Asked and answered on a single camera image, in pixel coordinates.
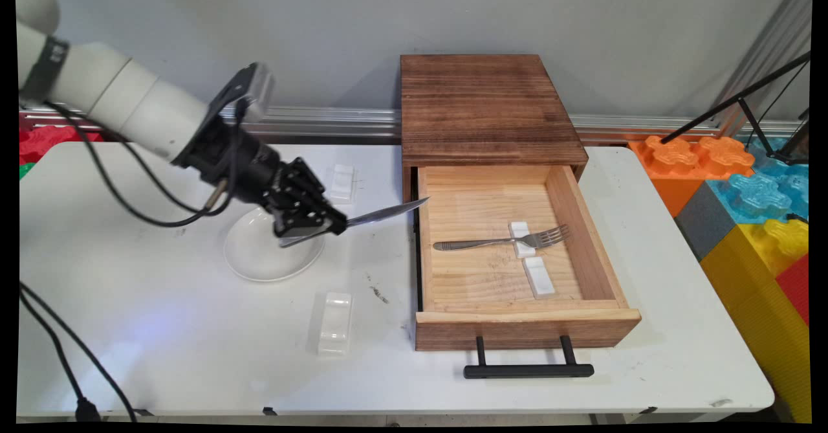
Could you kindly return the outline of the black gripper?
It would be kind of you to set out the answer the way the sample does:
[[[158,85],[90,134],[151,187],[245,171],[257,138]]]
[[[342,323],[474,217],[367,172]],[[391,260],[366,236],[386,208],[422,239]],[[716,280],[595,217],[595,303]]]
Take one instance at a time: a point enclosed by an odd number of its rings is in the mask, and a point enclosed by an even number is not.
[[[325,188],[302,158],[284,164],[269,145],[221,117],[201,127],[173,164],[195,168],[210,184],[229,180],[234,164],[234,197],[243,203],[268,204],[278,238],[340,235],[346,230],[348,218],[325,198]],[[282,168],[283,187],[273,187]]]

